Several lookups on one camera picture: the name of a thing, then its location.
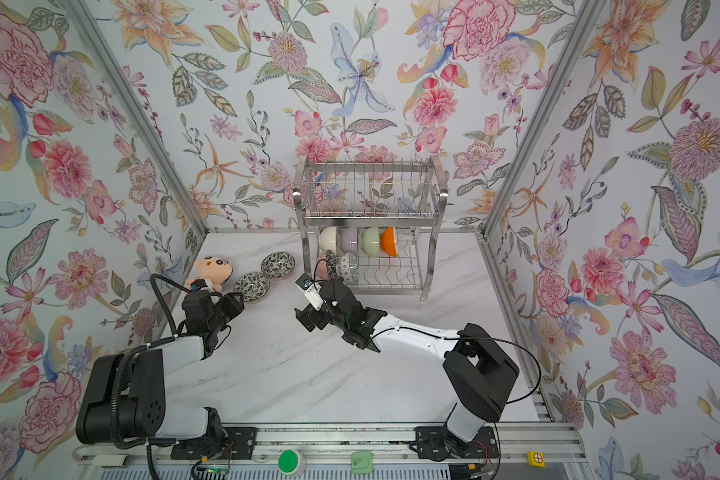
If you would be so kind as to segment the patterned bowl front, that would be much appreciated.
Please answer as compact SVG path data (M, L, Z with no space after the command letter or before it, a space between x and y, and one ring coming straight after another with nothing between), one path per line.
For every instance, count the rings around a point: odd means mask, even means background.
M319 280L327 281L339 278L339 257L331 250L324 251L316 264L316 276Z

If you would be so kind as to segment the cream bowl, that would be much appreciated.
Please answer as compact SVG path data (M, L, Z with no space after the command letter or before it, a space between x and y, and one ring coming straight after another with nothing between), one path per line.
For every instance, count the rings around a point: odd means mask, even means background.
M318 237L318 246L324 252L339 255L339 229L336 226L325 227Z

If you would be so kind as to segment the purple bowl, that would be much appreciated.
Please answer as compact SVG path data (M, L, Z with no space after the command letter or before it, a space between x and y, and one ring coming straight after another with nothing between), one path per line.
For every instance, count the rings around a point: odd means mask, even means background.
M357 227L342 227L339 229L339 249L342 253L359 254L360 240L359 230Z

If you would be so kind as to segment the orange white bowl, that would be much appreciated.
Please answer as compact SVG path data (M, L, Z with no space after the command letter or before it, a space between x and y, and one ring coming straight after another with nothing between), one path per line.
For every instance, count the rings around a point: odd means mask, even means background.
M395 227L386 228L380 235L379 243L381 251L387 256L391 258L399 256L397 229Z

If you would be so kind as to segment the green bowl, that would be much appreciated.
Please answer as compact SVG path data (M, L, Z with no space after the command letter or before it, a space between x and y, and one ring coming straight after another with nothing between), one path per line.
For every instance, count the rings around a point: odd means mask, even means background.
M362 231L361 249L366 256L378 258L381 255L380 237L378 227L367 227Z

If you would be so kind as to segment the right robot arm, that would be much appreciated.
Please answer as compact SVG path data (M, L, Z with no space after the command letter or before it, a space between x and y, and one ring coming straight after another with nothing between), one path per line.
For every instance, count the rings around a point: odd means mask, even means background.
M308 331L334 326L359 350L404 354L444 370L457 397L444 426L446 440L469 444L485 424L501 419L520 369L501 342L479 325L441 330L408 322L364 306L340 279L302 274L295 284L309 302L295 311Z

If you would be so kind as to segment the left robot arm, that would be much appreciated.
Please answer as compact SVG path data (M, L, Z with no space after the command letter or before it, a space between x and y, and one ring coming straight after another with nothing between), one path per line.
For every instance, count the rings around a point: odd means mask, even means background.
M212 356L220 333L244 311L244 297L196 290L185 296L182 309L185 320L171 336L95 361L76 422L81 443L122 450L186 443L202 454L228 444L218 411L169 402L166 379Z

